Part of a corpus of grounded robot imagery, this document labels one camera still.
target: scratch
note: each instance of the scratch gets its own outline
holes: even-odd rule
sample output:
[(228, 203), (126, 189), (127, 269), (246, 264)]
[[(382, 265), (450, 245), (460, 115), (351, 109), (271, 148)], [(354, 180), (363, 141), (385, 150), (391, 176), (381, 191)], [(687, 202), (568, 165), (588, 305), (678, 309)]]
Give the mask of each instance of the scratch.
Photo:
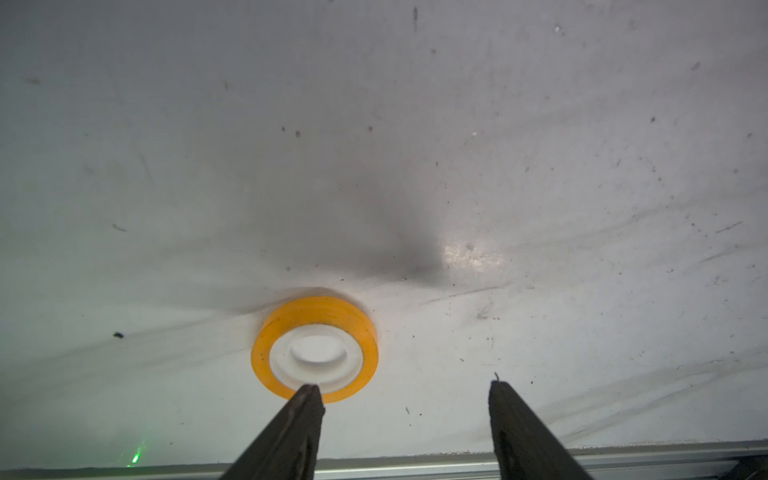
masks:
[(744, 223), (744, 222), (743, 222), (743, 220), (742, 220), (742, 221), (740, 221), (740, 222), (736, 222), (736, 223), (734, 223), (734, 224), (733, 224), (733, 225), (731, 225), (730, 227), (725, 227), (725, 228), (723, 228), (722, 230), (718, 230), (718, 231), (717, 231), (717, 232), (715, 232), (715, 233), (720, 233), (720, 232), (724, 232), (725, 230), (730, 230), (730, 229), (734, 228), (736, 225), (739, 225), (739, 224), (741, 224), (741, 223)]
[(704, 262), (708, 262), (710, 260), (715, 260), (716, 258), (720, 258), (720, 257), (723, 257), (725, 255), (731, 254), (731, 253), (735, 252), (736, 250), (738, 250), (738, 247), (736, 247), (735, 245), (733, 247), (728, 247), (728, 248), (726, 248), (725, 250), (723, 250), (723, 251), (721, 251), (719, 253), (715, 253), (711, 257), (707, 257), (704, 260), (700, 260), (699, 263), (704, 263)]
[(504, 288), (504, 286), (503, 285), (487, 286), (486, 288), (478, 288), (476, 290), (469, 290), (467, 292), (453, 293), (451, 295), (448, 295), (448, 298), (453, 298), (456, 296), (463, 296), (463, 295), (471, 295), (473, 293), (487, 292), (489, 290), (499, 290), (501, 288)]
[(128, 117), (128, 113), (126, 112), (125, 99), (123, 99), (123, 94), (120, 90), (120, 86), (118, 85), (118, 81), (114, 78), (114, 75), (112, 73), (110, 73), (109, 77), (112, 80), (112, 89), (114, 90), (114, 97), (118, 101), (118, 104), (120, 105), (120, 113), (123, 117), (123, 122), (125, 122), (125, 130), (127, 131), (128, 138), (131, 141), (131, 147), (133, 148), (136, 155), (139, 157), (139, 161), (141, 162), (141, 167), (144, 169), (144, 175), (147, 177), (147, 182), (149, 182), (149, 184), (152, 185), (152, 174), (149, 171), (147, 158), (144, 156), (144, 153), (141, 151), (141, 147), (139, 147), (139, 143), (136, 140), (136, 132), (134, 131), (134, 124), (131, 121), (131, 118)]

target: tape roll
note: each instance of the tape roll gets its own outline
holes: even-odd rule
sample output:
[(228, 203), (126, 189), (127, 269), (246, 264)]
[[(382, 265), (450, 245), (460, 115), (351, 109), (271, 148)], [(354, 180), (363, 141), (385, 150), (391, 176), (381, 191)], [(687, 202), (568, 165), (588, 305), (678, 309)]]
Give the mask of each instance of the tape roll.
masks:
[[(323, 402), (354, 395), (379, 364), (376, 328), (359, 308), (332, 296), (288, 302), (264, 321), (250, 362), (259, 380), (289, 399), (304, 383), (320, 387)], [(307, 348), (312, 343), (314, 350)]]

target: masking tape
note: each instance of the masking tape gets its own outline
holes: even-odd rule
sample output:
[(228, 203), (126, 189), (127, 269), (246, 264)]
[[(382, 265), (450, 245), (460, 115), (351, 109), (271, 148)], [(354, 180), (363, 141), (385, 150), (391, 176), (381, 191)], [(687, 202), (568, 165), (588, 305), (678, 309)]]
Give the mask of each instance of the masking tape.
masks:
[(379, 364), (376, 328), (359, 308), (332, 296), (309, 296), (286, 303), (264, 321), (253, 344), (250, 362), (259, 380), (272, 393), (285, 399), (296, 390), (277, 379), (270, 367), (270, 351), (275, 342), (289, 331), (307, 325), (330, 325), (344, 330), (362, 350), (362, 367), (357, 377), (335, 392), (323, 394), (323, 402), (331, 403), (354, 395), (373, 377)]

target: white cardboard core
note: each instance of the white cardboard core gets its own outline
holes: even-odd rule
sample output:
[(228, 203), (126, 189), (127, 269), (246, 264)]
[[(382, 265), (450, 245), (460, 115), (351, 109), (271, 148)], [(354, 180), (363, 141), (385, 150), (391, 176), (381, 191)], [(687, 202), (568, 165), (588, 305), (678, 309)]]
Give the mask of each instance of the white cardboard core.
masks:
[(305, 325), (286, 332), (272, 345), (270, 368), (285, 386), (305, 383), (331, 393), (349, 385), (362, 368), (362, 349), (347, 332), (331, 325)]

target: stain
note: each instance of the stain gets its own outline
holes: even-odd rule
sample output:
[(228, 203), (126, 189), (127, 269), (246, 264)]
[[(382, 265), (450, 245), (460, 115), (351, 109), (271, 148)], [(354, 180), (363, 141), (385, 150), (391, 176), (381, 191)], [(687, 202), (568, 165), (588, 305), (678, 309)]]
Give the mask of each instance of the stain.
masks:
[(733, 225), (731, 225), (731, 226), (729, 226), (729, 227), (725, 227), (725, 228), (723, 228), (722, 230), (718, 230), (718, 231), (717, 231), (717, 232), (715, 232), (715, 233), (720, 233), (720, 232), (724, 232), (724, 231), (726, 231), (726, 230), (730, 230), (730, 229), (734, 228), (736, 225), (741, 225), (742, 223), (744, 223), (744, 222), (743, 222), (743, 220), (741, 220), (741, 221), (738, 221), (738, 222), (734, 223)]

